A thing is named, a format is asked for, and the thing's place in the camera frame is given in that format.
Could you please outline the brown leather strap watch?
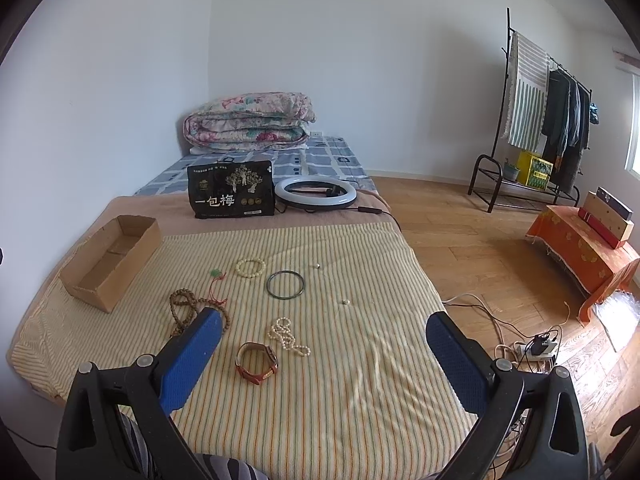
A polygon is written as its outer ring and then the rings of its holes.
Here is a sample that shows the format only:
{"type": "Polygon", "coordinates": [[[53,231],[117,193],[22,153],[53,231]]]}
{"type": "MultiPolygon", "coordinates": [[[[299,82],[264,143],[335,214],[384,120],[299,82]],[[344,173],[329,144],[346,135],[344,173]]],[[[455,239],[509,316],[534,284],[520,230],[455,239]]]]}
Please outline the brown leather strap watch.
{"type": "Polygon", "coordinates": [[[272,348],[255,341],[247,341],[239,346],[234,364],[240,377],[255,386],[260,386],[279,370],[279,362],[272,348]]]}

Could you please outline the white power strip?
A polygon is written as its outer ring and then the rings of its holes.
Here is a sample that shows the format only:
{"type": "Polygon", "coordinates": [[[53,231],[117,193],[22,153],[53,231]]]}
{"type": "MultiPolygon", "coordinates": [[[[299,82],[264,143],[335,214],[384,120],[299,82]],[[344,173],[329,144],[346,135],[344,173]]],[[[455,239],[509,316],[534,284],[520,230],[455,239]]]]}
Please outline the white power strip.
{"type": "Polygon", "coordinates": [[[559,338],[548,333],[533,336],[527,342],[514,342],[515,359],[524,363],[554,363],[558,357],[559,338]]]}

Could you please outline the open cardboard box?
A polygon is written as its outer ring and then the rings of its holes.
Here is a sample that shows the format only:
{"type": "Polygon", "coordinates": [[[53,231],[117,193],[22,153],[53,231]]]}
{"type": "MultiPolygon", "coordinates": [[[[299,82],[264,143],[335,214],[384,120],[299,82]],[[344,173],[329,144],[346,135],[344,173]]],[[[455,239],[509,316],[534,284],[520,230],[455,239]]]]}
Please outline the open cardboard box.
{"type": "Polygon", "coordinates": [[[89,236],[62,267],[70,296],[111,313],[162,244],[155,218],[121,214],[89,236]]]}

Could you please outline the yellow striped blanket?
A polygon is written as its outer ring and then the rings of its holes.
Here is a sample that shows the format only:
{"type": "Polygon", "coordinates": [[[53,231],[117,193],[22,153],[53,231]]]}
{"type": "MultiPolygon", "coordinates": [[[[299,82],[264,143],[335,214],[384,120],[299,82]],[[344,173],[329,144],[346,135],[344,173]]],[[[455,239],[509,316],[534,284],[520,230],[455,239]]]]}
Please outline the yellow striped blanket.
{"type": "Polygon", "coordinates": [[[111,313],[52,281],[11,364],[65,399],[80,363],[127,366],[160,351],[184,315],[169,302],[179,289],[222,300],[230,320],[174,414],[196,452],[273,479],[420,479],[474,424],[425,340],[438,293],[388,223],[168,236],[111,313]],[[260,386],[235,369],[247,341],[279,362],[260,386]]]}

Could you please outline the brown bed blanket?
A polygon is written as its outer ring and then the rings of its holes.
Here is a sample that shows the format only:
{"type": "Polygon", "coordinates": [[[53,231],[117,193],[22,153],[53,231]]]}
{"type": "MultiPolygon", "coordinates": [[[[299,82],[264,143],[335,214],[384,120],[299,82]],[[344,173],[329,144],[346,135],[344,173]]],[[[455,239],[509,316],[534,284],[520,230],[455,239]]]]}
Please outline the brown bed blanket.
{"type": "Polygon", "coordinates": [[[111,200],[102,214],[96,218],[89,229],[70,246],[66,254],[58,257],[49,275],[42,281],[40,289],[32,298],[32,302],[23,315],[21,322],[12,337],[6,360],[12,361],[11,354],[21,336],[27,320],[37,310],[38,304],[69,258],[76,249],[107,221],[121,214],[155,218],[160,225],[160,232],[165,235],[198,234],[207,232],[245,231],[262,229],[282,229],[293,226],[333,226],[334,224],[388,223],[395,231],[399,231],[398,222],[390,214],[390,206],[378,194],[362,191],[357,195],[356,203],[346,209],[309,212],[295,208],[283,208],[273,216],[256,216],[231,219],[201,220],[194,217],[189,205],[188,196],[184,193],[154,196],[119,196],[111,200]]]}

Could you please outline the orange cloth covered table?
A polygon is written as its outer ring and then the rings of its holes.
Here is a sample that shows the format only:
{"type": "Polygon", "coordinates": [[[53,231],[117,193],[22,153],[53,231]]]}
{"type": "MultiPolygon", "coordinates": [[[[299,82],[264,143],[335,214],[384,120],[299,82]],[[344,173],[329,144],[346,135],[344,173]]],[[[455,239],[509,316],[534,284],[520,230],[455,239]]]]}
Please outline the orange cloth covered table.
{"type": "Polygon", "coordinates": [[[540,240],[573,274],[587,297],[578,310],[578,320],[590,322],[591,308],[616,290],[628,292],[639,270],[639,254],[628,242],[611,247],[571,206],[548,205],[526,233],[540,240]]]}

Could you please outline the black snack bag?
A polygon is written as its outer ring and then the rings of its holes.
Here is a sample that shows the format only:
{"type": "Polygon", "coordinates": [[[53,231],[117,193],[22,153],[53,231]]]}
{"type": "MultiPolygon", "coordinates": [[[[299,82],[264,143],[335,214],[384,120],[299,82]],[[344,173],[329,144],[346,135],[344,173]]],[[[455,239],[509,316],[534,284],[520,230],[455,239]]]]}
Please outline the black snack bag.
{"type": "Polygon", "coordinates": [[[188,194],[198,219],[273,216],[272,163],[214,162],[188,168],[188,194]]]}

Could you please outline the black clothes rack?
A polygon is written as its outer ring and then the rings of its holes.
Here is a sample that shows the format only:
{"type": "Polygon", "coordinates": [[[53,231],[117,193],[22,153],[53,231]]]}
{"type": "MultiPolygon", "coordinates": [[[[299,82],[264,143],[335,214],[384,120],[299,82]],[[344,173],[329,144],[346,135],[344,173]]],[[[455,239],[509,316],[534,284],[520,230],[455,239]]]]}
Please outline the black clothes rack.
{"type": "Polygon", "coordinates": [[[503,85],[501,91],[498,122],[494,140],[488,153],[480,153],[475,159],[466,194],[477,197],[492,214],[496,209],[509,209],[523,212],[541,212],[548,205],[573,205],[577,207],[582,198],[576,184],[567,193],[556,184],[550,183],[545,190],[529,188],[509,180],[504,175],[504,162],[497,158],[501,141],[501,128],[506,119],[506,101],[509,87],[509,61],[515,29],[512,26],[511,9],[506,8],[506,45],[502,48],[504,56],[503,85]]]}

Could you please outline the stacked gift boxes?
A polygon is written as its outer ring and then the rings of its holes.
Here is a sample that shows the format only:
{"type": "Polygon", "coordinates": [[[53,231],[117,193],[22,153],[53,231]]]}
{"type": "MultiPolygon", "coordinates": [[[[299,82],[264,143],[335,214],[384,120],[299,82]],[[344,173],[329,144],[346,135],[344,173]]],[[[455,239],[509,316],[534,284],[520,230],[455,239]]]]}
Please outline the stacked gift boxes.
{"type": "Polygon", "coordinates": [[[634,222],[623,218],[596,192],[589,191],[578,209],[578,217],[603,238],[608,246],[621,248],[631,237],[634,222]]]}

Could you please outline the yellow box on rack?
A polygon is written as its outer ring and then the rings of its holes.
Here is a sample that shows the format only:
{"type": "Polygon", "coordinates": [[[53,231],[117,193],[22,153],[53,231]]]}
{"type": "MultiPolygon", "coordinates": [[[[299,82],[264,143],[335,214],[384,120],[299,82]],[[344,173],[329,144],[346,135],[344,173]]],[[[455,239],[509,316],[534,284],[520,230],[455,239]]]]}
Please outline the yellow box on rack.
{"type": "Polygon", "coordinates": [[[553,165],[532,152],[521,151],[516,168],[519,184],[544,191],[552,175],[553,165]]]}

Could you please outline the blue checked bed sheet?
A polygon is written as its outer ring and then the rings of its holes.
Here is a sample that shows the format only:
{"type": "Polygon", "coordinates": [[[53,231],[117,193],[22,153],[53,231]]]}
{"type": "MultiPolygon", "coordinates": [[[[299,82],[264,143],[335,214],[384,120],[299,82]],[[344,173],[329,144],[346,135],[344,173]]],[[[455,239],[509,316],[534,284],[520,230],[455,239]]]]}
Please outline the blue checked bed sheet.
{"type": "Polygon", "coordinates": [[[376,191],[373,180],[343,138],[315,132],[305,144],[280,150],[270,148],[262,151],[207,153],[200,148],[191,148],[189,154],[139,188],[136,195],[185,193],[188,190],[186,168],[192,165],[213,162],[248,164],[258,160],[271,162],[273,183],[292,177],[326,177],[349,182],[357,190],[376,191]]]}

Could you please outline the folded floral quilt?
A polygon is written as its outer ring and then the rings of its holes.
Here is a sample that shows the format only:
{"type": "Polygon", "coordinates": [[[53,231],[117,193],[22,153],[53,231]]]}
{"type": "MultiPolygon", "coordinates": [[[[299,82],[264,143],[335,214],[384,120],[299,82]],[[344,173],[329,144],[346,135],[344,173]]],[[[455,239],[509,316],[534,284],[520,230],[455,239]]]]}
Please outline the folded floral quilt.
{"type": "Polygon", "coordinates": [[[212,152],[292,148],[304,144],[316,121],[302,92],[253,92],[220,98],[184,118],[186,142],[212,152]]]}

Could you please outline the dark hanging clothes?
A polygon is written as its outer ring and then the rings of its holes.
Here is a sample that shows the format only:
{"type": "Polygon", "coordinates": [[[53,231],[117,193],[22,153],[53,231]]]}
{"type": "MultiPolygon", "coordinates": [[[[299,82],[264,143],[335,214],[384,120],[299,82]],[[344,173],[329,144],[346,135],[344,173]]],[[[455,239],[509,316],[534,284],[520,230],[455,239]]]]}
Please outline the dark hanging clothes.
{"type": "Polygon", "coordinates": [[[542,158],[552,165],[550,181],[570,194],[588,148],[591,93],[562,68],[549,74],[542,158]]]}

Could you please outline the striped hanging towel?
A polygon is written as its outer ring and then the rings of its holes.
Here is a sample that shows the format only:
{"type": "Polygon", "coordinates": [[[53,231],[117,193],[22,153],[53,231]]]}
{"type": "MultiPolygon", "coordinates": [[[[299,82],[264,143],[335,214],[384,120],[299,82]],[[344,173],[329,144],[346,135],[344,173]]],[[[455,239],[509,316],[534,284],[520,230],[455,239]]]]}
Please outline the striped hanging towel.
{"type": "Polygon", "coordinates": [[[501,133],[514,148],[529,152],[537,149],[546,114],[549,74],[548,53],[514,30],[501,133]]]}

